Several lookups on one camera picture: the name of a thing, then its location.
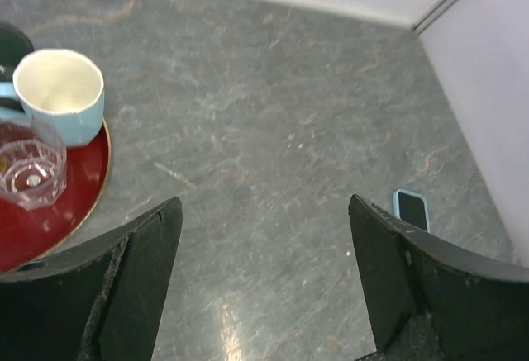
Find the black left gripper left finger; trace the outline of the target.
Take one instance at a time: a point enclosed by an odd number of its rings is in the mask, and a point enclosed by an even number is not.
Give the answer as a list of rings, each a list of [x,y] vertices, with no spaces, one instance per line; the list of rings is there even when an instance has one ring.
[[[1,275],[3,360],[149,360],[183,224],[178,197]]]

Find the phone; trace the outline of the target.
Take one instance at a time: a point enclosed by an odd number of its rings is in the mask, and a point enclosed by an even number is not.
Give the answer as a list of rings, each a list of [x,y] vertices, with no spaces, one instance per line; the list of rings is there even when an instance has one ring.
[[[425,232],[430,233],[427,200],[423,195],[404,189],[393,193],[393,214]]]

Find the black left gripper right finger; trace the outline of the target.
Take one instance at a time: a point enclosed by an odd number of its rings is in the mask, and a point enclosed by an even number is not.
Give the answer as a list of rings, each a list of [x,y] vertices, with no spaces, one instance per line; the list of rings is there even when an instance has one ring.
[[[357,194],[355,257],[378,355],[433,338],[444,360],[528,358],[528,269],[463,249]]]

